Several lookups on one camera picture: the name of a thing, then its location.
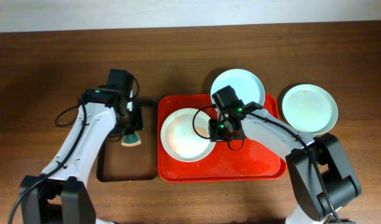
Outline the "light green plate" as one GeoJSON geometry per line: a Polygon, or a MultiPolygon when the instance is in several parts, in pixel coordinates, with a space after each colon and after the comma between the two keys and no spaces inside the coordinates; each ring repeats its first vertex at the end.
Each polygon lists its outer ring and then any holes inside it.
{"type": "Polygon", "coordinates": [[[283,96],[282,112],[288,124],[314,135],[329,132],[339,117],[334,98],[325,89],[312,84],[290,88],[283,96]]]}

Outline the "white plate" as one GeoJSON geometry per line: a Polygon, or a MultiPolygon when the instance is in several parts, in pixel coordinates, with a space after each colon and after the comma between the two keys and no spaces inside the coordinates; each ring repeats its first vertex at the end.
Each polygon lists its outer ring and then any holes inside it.
{"type": "Polygon", "coordinates": [[[160,140],[172,158],[196,162],[208,156],[215,147],[209,138],[210,117],[194,108],[183,108],[170,114],[162,124],[160,140]]]}

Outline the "green and yellow sponge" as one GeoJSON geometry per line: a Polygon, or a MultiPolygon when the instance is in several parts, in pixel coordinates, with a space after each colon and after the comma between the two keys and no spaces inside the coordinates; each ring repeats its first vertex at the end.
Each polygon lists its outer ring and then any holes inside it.
{"type": "Polygon", "coordinates": [[[121,146],[124,147],[135,147],[142,144],[138,132],[133,132],[122,137],[121,146]]]}

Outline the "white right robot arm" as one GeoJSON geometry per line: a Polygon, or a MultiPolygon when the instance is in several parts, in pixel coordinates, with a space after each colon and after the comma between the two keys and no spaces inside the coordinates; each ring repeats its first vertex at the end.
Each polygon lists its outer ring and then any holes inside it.
{"type": "Polygon", "coordinates": [[[218,117],[210,121],[212,141],[250,139],[261,143],[287,163],[297,208],[286,223],[324,223],[361,192],[361,184],[339,139],[314,137],[271,116],[255,102],[216,100],[218,117]]]}

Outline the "light blue plate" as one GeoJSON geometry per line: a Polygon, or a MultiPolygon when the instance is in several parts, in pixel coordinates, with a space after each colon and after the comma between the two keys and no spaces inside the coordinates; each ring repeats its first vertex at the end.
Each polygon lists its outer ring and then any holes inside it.
{"type": "Polygon", "coordinates": [[[230,69],[220,74],[211,86],[210,95],[230,85],[238,99],[244,104],[251,101],[260,105],[265,102],[265,89],[260,79],[253,73],[243,69],[230,69]]]}

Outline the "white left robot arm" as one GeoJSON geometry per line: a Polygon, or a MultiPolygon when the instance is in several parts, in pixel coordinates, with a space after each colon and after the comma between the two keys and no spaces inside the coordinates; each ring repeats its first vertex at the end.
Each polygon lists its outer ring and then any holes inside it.
{"type": "Polygon", "coordinates": [[[87,191],[92,165],[106,138],[133,133],[131,122],[121,126],[120,119],[133,119],[131,88],[99,87],[86,90],[74,107],[76,118],[55,157],[38,176],[24,177],[17,208],[24,223],[102,223],[87,191]]]}

